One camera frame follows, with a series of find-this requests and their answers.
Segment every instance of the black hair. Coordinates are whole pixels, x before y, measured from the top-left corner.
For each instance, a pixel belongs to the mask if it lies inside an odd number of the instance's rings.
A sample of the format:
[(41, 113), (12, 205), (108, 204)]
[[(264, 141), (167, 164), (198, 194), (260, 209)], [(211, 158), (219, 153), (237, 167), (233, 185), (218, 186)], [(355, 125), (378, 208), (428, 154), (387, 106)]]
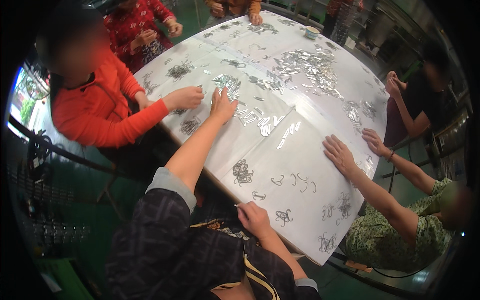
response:
[[(97, 24), (103, 24), (103, 17), (96, 9), (78, 1), (61, 1), (43, 22), (37, 34), (36, 49), (42, 63), (47, 69), (53, 66), (65, 42), (72, 39), (76, 33), (87, 31)], [(63, 82), (61, 75), (50, 72), (50, 105), (53, 104)]]
[(450, 74), (450, 59), (445, 46), (436, 41), (427, 42), (422, 49), (421, 56), (425, 62), (433, 64), (444, 77)]

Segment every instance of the round table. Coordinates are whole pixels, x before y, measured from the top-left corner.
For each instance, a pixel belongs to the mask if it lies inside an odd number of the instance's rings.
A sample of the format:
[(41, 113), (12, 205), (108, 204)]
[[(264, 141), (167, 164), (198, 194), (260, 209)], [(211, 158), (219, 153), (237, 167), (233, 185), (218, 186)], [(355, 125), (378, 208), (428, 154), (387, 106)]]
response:
[[(220, 131), (205, 168), (238, 201), (255, 201), (265, 208), (272, 227), (322, 265), (364, 200), (323, 154), (322, 141), (335, 134), (372, 179), (379, 158), (354, 128), (345, 103), (353, 105), (361, 127), (384, 138), (388, 96), (378, 78), (345, 49), (323, 36), (305, 38), (305, 27), (297, 22), (267, 11), (261, 14), (263, 31), (249, 25), (247, 16), (217, 25), (160, 55), (135, 77), (152, 101), (202, 85), (206, 95), (197, 109), (171, 113), (162, 121), (180, 143), (209, 116), (215, 79), (230, 75), (241, 82), (238, 112)], [(321, 94), (315, 85), (310, 88), (313, 83), (304, 72), (286, 83), (290, 76), (280, 76), (278, 67), (285, 66), (280, 60), (289, 52), (317, 49), (333, 54), (335, 90), (341, 97)], [(169, 77), (175, 66), (189, 66), (190, 72), (180, 79)], [(255, 78), (280, 81), (283, 89), (262, 88)], [(368, 118), (365, 101), (374, 110), (373, 118)], [(264, 127), (262, 120), (268, 120)]]

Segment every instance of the cup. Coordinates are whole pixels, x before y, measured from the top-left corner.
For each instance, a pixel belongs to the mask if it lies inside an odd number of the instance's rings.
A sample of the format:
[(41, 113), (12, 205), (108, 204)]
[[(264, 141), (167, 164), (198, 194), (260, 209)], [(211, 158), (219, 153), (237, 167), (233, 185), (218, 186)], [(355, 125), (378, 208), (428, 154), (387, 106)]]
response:
[(318, 31), (318, 29), (313, 28), (311, 26), (307, 26), (307, 30), (305, 30), (305, 36), (311, 40), (315, 40), (319, 34), (320, 34), (320, 31)]

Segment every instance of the floor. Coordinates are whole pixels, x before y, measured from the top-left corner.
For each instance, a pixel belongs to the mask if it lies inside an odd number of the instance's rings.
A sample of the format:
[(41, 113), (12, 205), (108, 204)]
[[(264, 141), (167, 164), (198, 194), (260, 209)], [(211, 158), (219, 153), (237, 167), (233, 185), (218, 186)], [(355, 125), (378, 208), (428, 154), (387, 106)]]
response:
[[(174, 43), (179, 43), (199, 32), (201, 26), (204, 26), (206, 23), (209, 15), (208, 9), (202, 1), (198, 1), (198, 4), (201, 15), (200, 25), (197, 21), (196, 8), (193, 1), (182, 2), (181, 10), (174, 9), (178, 21), (184, 25), (183, 36), (173, 39)], [(368, 58), (359, 57), (359, 59), (365, 60)], [(367, 60), (364, 63), (366, 65), (371, 64)], [(61, 144), (65, 149), (76, 155), (101, 165), (110, 166), (110, 163), (96, 149), (83, 148), (76, 143), (66, 140), (55, 130), (49, 118), (45, 118), (40, 127), (47, 129), (47, 135), (51, 137), (54, 144)], [(11, 147), (13, 151), (11, 156), (21, 156), (18, 152), (15, 152), (16, 147), (22, 147), (21, 145), (12, 143)], [(406, 148), (400, 149), (397, 153), (408, 158)], [(416, 141), (412, 144), (411, 157), (415, 163), (427, 158), (422, 141)], [(59, 156), (53, 156), (51, 163), (57, 174), (54, 184), (67, 187), (75, 194), (75, 203), (62, 205), (60, 208), (64, 220), (74, 224), (88, 224), (91, 228), (91, 233), (87, 240), (81, 243), (64, 245), (62, 247), (63, 256), (76, 258), (82, 267), (82, 271), (98, 286), (101, 292), (100, 298), (110, 299), (104, 281), (104, 262), (110, 249), (113, 231), (122, 224), (122, 221), (108, 198), (101, 199), (99, 203), (96, 202), (97, 197), (110, 180), (110, 175), (77, 165)], [(428, 174), (433, 175), (434, 171), (431, 166), (427, 165), (423, 169)], [(381, 160), (374, 177), (374, 181), (387, 190), (390, 179), (382, 179), (382, 175), (390, 173), (391, 170), (391, 164)], [(120, 213), (125, 219), (131, 218), (133, 207), (143, 195), (145, 189), (145, 184), (125, 179), (118, 179), (112, 185), (110, 190), (113, 198), (119, 202)], [(402, 175), (395, 176), (392, 195), (404, 206), (425, 196), (417, 191)], [(307, 275), (317, 282), (323, 299), (351, 299), (353, 297), (356, 299), (398, 299), (398, 297), (361, 283), (329, 265), (319, 267), (305, 258), (300, 260), (300, 264), (305, 269)], [(362, 275), (394, 287), (418, 291), (424, 288), (424, 282), (429, 270), (430, 268), (427, 268), (422, 273), (405, 279), (389, 279), (376, 273), (363, 273)], [(396, 276), (397, 273), (390, 272), (388, 274)]]

